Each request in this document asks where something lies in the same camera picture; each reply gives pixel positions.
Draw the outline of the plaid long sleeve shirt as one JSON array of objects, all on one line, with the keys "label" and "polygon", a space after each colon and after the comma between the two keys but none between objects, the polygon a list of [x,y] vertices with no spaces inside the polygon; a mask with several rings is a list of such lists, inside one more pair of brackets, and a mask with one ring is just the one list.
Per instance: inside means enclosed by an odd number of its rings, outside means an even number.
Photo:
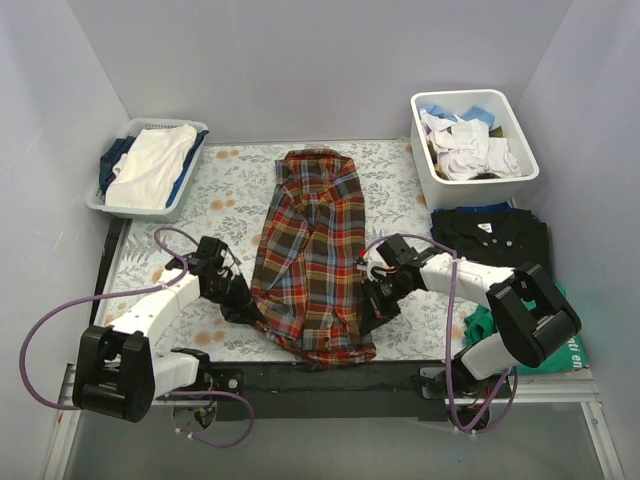
[{"label": "plaid long sleeve shirt", "polygon": [[251,294],[267,338],[324,367],[376,355],[362,322],[365,199],[354,161],[331,149],[276,161],[276,186],[257,248]]}]

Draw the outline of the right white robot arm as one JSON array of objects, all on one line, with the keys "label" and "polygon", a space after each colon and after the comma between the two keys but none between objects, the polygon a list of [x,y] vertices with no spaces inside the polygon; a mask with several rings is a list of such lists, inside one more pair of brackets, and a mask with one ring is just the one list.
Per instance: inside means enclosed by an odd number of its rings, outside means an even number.
[{"label": "right white robot arm", "polygon": [[382,265],[371,266],[368,254],[360,254],[356,265],[366,275],[360,332],[369,334],[397,317],[400,300],[417,290],[488,309],[496,332],[457,354],[445,354],[445,370],[436,380],[442,388],[475,397],[490,377],[520,366],[539,367],[581,331],[578,314],[541,265],[489,266],[437,242],[417,251],[408,238],[394,234],[372,242]]}]

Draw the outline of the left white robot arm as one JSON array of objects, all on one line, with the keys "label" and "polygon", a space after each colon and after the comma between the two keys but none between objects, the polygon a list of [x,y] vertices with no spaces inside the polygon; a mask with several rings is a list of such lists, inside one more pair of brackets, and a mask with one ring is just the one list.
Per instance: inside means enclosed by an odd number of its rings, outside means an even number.
[{"label": "left white robot arm", "polygon": [[193,400],[213,399],[215,389],[224,386],[205,352],[154,348],[181,311],[199,299],[218,305],[230,323],[253,326],[263,320],[236,257],[225,242],[204,236],[195,252],[166,264],[158,284],[159,290],[142,296],[111,324],[82,334],[75,407],[138,422],[159,397],[183,392]]}]

